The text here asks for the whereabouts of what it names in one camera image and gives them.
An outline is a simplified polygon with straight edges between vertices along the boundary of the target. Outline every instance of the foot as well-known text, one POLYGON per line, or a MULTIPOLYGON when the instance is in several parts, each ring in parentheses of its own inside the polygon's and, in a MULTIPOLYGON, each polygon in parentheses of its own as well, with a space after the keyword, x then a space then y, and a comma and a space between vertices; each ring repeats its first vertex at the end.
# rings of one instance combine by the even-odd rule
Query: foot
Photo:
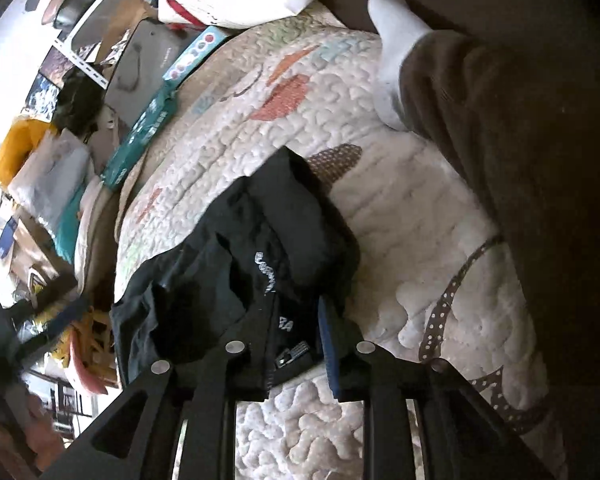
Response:
POLYGON ((369 16, 382 40, 382 56, 374 85, 376 112, 384 124, 407 131, 400 97, 400 68, 418 40, 431 31, 404 0, 369 0, 369 16))

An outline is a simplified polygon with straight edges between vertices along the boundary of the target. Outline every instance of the quilted bedspread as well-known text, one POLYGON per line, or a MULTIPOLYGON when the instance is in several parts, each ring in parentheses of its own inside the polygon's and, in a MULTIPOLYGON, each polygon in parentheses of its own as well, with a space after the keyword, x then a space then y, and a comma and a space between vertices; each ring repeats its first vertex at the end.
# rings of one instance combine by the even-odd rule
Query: quilted bedspread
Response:
MULTIPOLYGON (((184 83, 178 116, 125 183, 116 300, 142 262, 180 243, 234 179, 287 145, 330 188, 359 241, 346 316, 402 359, 448 359, 563 478, 507 245, 435 146, 379 120, 371 89, 380 51, 378 36, 314 5, 216 52, 184 83)), ((337 403, 324 367, 314 368, 266 402, 238 406, 236 477, 360 478, 362 423, 362 404, 337 403)), ((417 456, 417 435, 414 445, 417 456)))

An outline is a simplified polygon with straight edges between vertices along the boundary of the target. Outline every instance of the brown pants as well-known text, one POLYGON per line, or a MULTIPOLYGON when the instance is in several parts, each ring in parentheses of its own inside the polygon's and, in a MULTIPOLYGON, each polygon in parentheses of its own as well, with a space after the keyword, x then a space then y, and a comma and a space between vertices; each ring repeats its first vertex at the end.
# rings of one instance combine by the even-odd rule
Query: brown pants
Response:
POLYGON ((586 475, 600 472, 600 87, 437 31, 404 61, 400 88, 406 119, 499 222, 560 410, 570 476, 598 478, 586 475))

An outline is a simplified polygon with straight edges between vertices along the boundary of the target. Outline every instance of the mattress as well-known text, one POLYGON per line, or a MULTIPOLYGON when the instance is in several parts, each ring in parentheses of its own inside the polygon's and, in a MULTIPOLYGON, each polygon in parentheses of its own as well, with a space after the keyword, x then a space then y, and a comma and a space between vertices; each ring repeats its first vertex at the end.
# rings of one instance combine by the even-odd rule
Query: mattress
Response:
MULTIPOLYGON (((328 186, 360 244, 346 316, 399 358, 448 359, 564 478, 509 249, 434 145, 379 120, 371 91, 380 52, 376 35, 314 5, 214 54, 123 187, 116 299, 142 262, 180 243, 233 180, 286 145, 328 186)), ((362 424, 362 404, 337 403, 324 367, 314 368, 266 402, 238 406, 236 478, 360 478, 362 424)), ((419 457, 417 432, 413 441, 419 457)))

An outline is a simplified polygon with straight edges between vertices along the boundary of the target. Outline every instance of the shelf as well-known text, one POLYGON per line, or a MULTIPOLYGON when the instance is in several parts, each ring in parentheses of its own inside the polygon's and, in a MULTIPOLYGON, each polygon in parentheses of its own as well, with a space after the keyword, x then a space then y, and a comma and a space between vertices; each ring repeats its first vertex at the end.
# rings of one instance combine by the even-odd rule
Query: shelf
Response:
POLYGON ((79 48, 80 46, 83 46, 80 43, 85 42, 84 36, 88 37, 89 33, 92 35, 94 34, 92 30, 89 30, 89 24, 91 22, 93 25, 93 20, 97 16, 98 12, 102 12, 103 10, 105 11, 103 19, 106 21, 107 13, 114 12, 116 8, 116 0, 96 0, 93 5, 91 5, 91 7, 89 7, 89 9, 83 14, 80 20, 78 20, 78 23, 75 24, 75 27, 64 41, 56 39, 53 42, 53 46, 56 48, 56 50, 59 50, 75 66, 77 66, 104 89, 107 88, 109 82, 75 53, 74 44, 78 43, 77 47, 79 48))

